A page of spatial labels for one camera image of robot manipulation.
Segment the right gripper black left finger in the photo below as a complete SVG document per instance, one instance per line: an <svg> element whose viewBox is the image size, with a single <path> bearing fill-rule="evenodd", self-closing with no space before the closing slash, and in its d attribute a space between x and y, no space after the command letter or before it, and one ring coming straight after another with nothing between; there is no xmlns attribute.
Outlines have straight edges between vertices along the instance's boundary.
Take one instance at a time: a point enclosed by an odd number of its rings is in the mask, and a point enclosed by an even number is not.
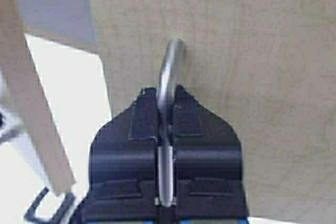
<svg viewBox="0 0 336 224"><path fill-rule="evenodd" d="M158 122L156 89L145 88L97 132L90 146L84 223L157 222Z"/></svg>

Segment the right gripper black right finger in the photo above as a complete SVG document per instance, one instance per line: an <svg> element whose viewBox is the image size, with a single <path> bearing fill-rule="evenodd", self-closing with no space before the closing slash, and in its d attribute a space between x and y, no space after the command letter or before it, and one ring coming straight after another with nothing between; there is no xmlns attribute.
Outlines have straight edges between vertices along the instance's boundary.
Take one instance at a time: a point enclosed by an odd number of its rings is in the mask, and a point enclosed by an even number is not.
<svg viewBox="0 0 336 224"><path fill-rule="evenodd" d="M172 133L177 223L248 223L243 150L233 127L176 88Z"/></svg>

